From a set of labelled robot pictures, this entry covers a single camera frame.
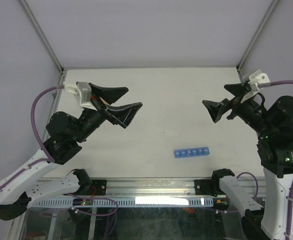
robotic arm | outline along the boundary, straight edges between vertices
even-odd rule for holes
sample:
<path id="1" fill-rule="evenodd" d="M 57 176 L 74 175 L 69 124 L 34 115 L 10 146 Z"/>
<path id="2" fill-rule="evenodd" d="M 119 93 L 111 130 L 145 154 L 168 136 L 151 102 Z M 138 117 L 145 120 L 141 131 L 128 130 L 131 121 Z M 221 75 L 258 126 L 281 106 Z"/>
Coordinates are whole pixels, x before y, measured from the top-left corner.
<path id="1" fill-rule="evenodd" d="M 233 99 L 202 101 L 215 123 L 231 110 L 228 120 L 239 116 L 257 133 L 257 152 L 266 183 L 265 208 L 248 196 L 229 169 L 214 171 L 209 186 L 202 186 L 211 194 L 224 192 L 230 197 L 249 240 L 293 239 L 293 196 L 289 197 L 293 182 L 293 97 L 281 96 L 266 110 L 265 98 L 259 91 L 269 82 L 268 76 L 258 70 L 244 83 L 224 86 Z M 255 95 L 261 97 L 261 104 L 253 100 Z M 287 225 L 290 235 L 286 233 Z"/>
<path id="2" fill-rule="evenodd" d="M 131 123 L 142 103 L 110 106 L 129 91 L 126 87 L 99 87 L 87 82 L 65 83 L 64 90 L 74 94 L 83 107 L 79 118 L 56 112 L 46 125 L 50 138 L 44 142 L 54 162 L 48 160 L 40 148 L 33 157 L 12 174 L 0 181 L 0 219 L 11 220 L 32 205 L 57 195 L 86 192 L 91 179 L 84 169 L 77 169 L 66 177 L 39 183 L 41 177 L 64 165 L 82 147 L 86 139 L 105 121 L 124 129 Z"/>

white tabletop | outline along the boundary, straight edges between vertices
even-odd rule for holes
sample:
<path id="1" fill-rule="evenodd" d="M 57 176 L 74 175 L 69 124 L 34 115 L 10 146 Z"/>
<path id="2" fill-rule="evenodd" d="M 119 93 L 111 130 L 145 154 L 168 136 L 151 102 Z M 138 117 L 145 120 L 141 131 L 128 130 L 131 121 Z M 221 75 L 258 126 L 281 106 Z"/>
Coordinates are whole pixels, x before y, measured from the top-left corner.
<path id="1" fill-rule="evenodd" d="M 232 95 L 225 84 L 239 83 L 235 68 L 141 68 L 69 70 L 66 82 L 101 87 L 128 87 L 114 106 L 142 102 L 127 129 L 104 122 L 83 149 L 46 177 L 62 177 L 84 168 L 94 178 L 209 177 L 230 168 L 263 176 L 257 135 L 241 119 L 226 115 L 213 123 L 202 100 L 221 101 Z M 79 117 L 75 97 L 63 92 L 58 111 Z M 175 158 L 174 150 L 209 147 L 209 156 Z"/>

